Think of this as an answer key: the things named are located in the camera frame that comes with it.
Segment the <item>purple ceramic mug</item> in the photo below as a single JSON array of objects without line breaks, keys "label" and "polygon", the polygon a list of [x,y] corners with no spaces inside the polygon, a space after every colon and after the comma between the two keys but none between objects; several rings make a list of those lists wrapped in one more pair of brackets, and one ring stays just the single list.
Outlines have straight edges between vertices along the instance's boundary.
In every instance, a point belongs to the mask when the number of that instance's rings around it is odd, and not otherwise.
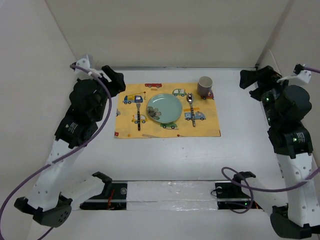
[{"label": "purple ceramic mug", "polygon": [[202,76],[197,82],[197,94],[204,97],[212,89],[213,80],[208,76]]}]

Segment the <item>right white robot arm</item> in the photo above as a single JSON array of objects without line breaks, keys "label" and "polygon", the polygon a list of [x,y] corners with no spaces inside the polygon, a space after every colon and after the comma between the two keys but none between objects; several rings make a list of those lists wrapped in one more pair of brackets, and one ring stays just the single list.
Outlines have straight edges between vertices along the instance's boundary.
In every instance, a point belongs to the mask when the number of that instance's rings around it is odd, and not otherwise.
[{"label": "right white robot arm", "polygon": [[284,179],[287,200],[277,197],[275,189],[264,189],[251,173],[244,173],[231,184],[237,197],[245,194],[267,213],[274,232],[284,239],[307,239],[320,232],[320,202],[312,169],[313,144],[302,120],[312,109],[305,90],[312,70],[301,64],[293,75],[282,76],[271,66],[242,70],[239,86],[246,89],[256,84],[250,96],[261,102],[269,126],[268,138]]}]

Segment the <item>black-handled metal fork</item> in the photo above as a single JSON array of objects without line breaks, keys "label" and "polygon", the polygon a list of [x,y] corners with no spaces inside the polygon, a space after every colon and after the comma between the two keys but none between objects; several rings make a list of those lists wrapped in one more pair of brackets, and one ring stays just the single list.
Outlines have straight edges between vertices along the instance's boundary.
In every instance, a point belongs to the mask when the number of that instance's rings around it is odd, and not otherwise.
[{"label": "black-handled metal fork", "polygon": [[136,108],[137,108],[137,129],[138,129],[138,131],[141,130],[141,114],[140,114],[141,100],[142,100],[141,96],[139,96],[139,95],[135,96],[135,103],[136,103]]}]

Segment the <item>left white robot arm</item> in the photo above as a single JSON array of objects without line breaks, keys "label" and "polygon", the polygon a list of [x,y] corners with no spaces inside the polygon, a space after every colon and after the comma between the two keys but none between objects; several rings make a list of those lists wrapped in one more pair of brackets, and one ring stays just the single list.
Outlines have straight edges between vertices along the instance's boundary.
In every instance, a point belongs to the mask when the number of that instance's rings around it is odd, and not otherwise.
[{"label": "left white robot arm", "polygon": [[103,129],[111,114],[111,99],[126,89],[124,75],[105,65],[101,71],[70,65],[77,77],[69,95],[70,106],[55,134],[52,149],[38,180],[14,207],[38,224],[60,227],[72,211],[72,198],[61,193],[70,170],[86,147]]}]

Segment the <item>yellow car-print placemat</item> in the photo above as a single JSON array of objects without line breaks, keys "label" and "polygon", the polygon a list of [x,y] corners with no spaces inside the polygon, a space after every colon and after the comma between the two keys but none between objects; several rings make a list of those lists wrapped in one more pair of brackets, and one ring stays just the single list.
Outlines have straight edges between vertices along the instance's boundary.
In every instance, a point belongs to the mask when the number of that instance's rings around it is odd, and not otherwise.
[{"label": "yellow car-print placemat", "polygon": [[[187,94],[194,96],[193,110],[196,127],[193,127]],[[180,118],[170,123],[158,123],[147,114],[147,104],[158,94],[171,94],[182,104]],[[141,96],[140,131],[138,131],[135,96]],[[118,139],[220,137],[218,112],[213,93],[201,97],[197,83],[141,83],[128,84],[119,94],[115,118],[114,137]]]}]

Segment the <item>green flower plate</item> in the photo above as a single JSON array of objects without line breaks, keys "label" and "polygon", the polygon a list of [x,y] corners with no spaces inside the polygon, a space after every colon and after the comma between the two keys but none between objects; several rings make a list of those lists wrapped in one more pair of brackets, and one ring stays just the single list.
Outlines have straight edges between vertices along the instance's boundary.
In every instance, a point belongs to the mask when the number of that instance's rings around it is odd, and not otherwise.
[{"label": "green flower plate", "polygon": [[147,103],[146,112],[155,122],[167,124],[180,118],[183,106],[176,96],[162,93],[151,97]]}]

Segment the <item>silver metal spoon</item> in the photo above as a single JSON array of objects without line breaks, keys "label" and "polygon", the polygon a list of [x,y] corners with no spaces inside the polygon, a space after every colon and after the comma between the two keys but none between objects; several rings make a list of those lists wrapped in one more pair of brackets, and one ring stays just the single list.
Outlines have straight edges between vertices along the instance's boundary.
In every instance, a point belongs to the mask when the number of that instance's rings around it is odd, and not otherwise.
[{"label": "silver metal spoon", "polygon": [[194,114],[194,108],[193,108],[194,96],[191,92],[189,92],[186,95],[186,100],[190,106],[192,125],[193,125],[193,127],[196,127],[196,120],[195,120],[195,114]]}]

